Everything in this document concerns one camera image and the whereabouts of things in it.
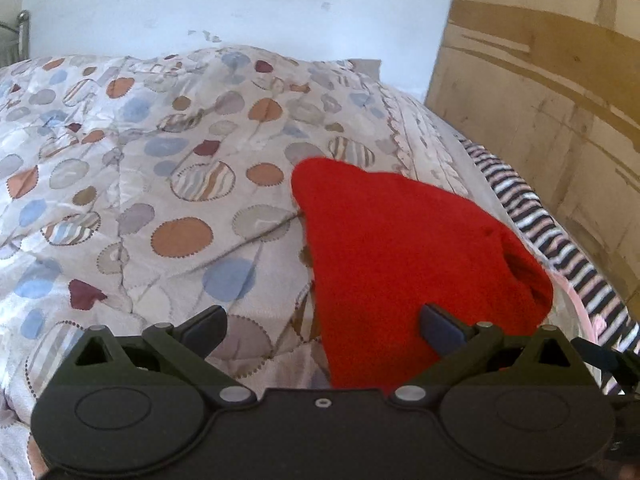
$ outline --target metal bed frame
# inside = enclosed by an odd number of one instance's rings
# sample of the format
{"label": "metal bed frame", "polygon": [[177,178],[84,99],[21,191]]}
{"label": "metal bed frame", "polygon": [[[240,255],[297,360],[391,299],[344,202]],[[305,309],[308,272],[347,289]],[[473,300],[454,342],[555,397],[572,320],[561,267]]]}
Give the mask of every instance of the metal bed frame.
{"label": "metal bed frame", "polygon": [[0,42],[0,67],[29,59],[29,24],[31,15],[22,10],[16,19],[16,25],[0,22],[0,29],[15,34],[15,39]]}

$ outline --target red cloth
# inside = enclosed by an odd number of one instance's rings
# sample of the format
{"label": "red cloth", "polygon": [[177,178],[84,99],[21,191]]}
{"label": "red cloth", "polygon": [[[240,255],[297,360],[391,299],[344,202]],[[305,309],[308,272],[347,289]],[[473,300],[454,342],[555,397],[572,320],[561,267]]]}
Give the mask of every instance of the red cloth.
{"label": "red cloth", "polygon": [[530,335],[553,287],[506,226],[476,204],[392,173],[326,158],[298,164],[322,342],[337,388],[389,391],[437,361],[418,314],[436,303],[468,324]]}

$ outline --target black and white striped cloth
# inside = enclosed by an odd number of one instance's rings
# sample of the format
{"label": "black and white striped cloth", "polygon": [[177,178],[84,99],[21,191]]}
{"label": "black and white striped cloth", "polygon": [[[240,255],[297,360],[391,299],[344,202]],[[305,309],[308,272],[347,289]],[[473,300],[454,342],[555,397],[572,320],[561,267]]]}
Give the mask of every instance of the black and white striped cloth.
{"label": "black and white striped cloth", "polygon": [[[500,199],[502,206],[518,229],[563,274],[582,299],[590,319],[600,314],[606,329],[598,336],[598,344],[619,351],[640,351],[639,325],[620,297],[572,242],[549,212],[542,207],[540,197],[524,179],[503,160],[484,146],[458,139]],[[620,386],[610,374],[602,375],[606,394],[620,393]]]}

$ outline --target metal bolt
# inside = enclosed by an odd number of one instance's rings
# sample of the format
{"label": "metal bolt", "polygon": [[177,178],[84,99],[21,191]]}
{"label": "metal bolt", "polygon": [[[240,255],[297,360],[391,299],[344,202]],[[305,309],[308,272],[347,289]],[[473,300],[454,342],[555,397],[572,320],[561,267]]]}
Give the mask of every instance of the metal bolt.
{"label": "metal bolt", "polygon": [[225,402],[245,402],[252,391],[244,386],[227,386],[220,390],[220,399]]}
{"label": "metal bolt", "polygon": [[328,408],[329,406],[332,405],[331,400],[329,399],[316,399],[316,406],[318,408]]}
{"label": "metal bolt", "polygon": [[418,402],[419,400],[423,400],[426,396],[427,392],[424,391],[424,388],[414,386],[413,384],[400,386],[396,390],[396,397],[400,400],[404,400],[404,402]]}

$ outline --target bedspread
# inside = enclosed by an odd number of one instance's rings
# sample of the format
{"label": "bedspread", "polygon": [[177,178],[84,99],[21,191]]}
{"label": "bedspread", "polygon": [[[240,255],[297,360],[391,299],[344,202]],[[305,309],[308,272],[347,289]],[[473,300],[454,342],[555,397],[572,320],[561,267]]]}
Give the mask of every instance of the bedspread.
{"label": "bedspread", "polygon": [[289,185],[310,156],[470,198],[481,180],[421,105],[348,62],[238,46],[0,70],[0,470],[43,471],[30,413],[92,324],[131,335],[221,304],[212,364],[259,394],[327,384]]}

